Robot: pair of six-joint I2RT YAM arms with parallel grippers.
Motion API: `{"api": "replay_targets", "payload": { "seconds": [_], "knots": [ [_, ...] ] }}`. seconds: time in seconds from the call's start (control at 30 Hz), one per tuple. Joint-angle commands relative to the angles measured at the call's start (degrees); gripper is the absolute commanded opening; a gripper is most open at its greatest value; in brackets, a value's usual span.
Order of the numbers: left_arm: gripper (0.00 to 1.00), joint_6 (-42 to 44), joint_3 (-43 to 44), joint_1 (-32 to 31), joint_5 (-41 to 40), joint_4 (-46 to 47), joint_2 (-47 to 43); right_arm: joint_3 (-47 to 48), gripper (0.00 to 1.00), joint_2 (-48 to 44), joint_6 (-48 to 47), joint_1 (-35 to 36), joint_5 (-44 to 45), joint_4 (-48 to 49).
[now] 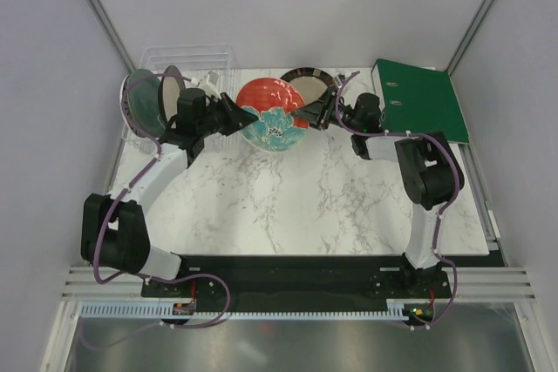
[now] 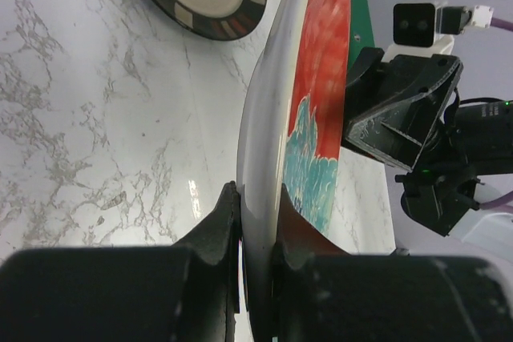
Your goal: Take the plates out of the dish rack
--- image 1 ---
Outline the brown rimmed cream plate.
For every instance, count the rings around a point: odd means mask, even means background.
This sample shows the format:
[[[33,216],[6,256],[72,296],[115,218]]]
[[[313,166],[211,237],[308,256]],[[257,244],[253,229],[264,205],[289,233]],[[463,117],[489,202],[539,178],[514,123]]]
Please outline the brown rimmed cream plate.
[[[161,118],[166,123],[177,113],[177,101],[185,89],[185,83],[180,70],[174,65],[168,66],[164,73],[158,90],[158,103]]]

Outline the red and teal floral plate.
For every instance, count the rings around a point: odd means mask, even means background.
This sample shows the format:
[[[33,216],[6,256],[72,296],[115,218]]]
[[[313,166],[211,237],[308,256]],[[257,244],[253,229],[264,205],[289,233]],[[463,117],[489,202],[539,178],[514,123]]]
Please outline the red and teal floral plate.
[[[287,152],[305,138],[309,123],[292,112],[305,106],[301,94],[279,78],[256,78],[247,82],[236,104],[258,120],[242,129],[242,135],[256,149]]]

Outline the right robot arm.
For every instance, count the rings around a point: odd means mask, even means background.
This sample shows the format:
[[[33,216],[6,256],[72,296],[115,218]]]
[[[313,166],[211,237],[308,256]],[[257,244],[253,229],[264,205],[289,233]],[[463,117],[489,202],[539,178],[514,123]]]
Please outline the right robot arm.
[[[390,132],[381,125],[377,95],[365,92],[354,105],[345,105],[342,92],[329,89],[291,115],[318,130],[336,125],[350,132],[352,149],[361,159],[398,164],[412,203],[411,235],[404,252],[410,268],[399,275],[398,282],[405,294],[420,296],[431,286],[426,269],[442,261],[438,250],[441,222],[463,188],[463,172],[443,132]]]

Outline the dark patterned rim plate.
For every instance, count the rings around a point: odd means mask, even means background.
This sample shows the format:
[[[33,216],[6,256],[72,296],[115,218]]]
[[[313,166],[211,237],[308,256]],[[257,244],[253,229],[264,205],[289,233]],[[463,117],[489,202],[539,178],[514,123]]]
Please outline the dark patterned rim plate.
[[[327,72],[314,67],[299,67],[287,71],[281,80],[293,86],[306,105],[318,100],[329,88],[337,88],[334,78]]]

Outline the white blue striped plate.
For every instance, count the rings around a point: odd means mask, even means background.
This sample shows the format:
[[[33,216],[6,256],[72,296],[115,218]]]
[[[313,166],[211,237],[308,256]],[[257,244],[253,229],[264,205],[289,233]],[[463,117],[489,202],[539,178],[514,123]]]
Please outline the white blue striped plate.
[[[130,112],[130,107],[128,104],[128,99],[124,99],[124,92],[126,90],[127,87],[127,81],[128,81],[129,77],[126,76],[120,86],[119,89],[119,110],[121,113],[121,116],[124,120],[125,126],[126,128],[132,132],[136,137],[138,138],[142,138],[142,135],[140,134],[140,131],[138,130],[138,126],[136,126],[134,124],[133,121],[133,115]]]

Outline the teal green plate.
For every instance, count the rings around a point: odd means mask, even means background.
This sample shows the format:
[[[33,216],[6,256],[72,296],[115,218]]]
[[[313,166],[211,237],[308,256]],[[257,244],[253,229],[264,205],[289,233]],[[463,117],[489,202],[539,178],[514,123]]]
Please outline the teal green plate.
[[[143,132],[160,137],[165,130],[160,120],[160,79],[152,77],[149,70],[138,69],[131,73],[127,81],[130,84],[139,81],[127,94],[132,119]]]

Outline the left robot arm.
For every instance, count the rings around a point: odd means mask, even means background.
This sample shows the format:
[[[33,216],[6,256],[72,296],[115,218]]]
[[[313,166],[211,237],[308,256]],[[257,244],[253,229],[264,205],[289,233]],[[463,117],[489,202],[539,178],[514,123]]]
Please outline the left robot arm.
[[[81,256],[91,262],[95,280],[104,284],[101,267],[117,274],[135,274],[160,281],[172,296],[191,287],[191,275],[180,268],[178,254],[153,246],[146,213],[167,186],[185,172],[204,149],[205,139],[229,136],[258,121],[227,94],[209,97],[200,88],[187,88],[177,100],[177,112],[154,141],[156,153],[121,190],[91,194],[84,203]]]

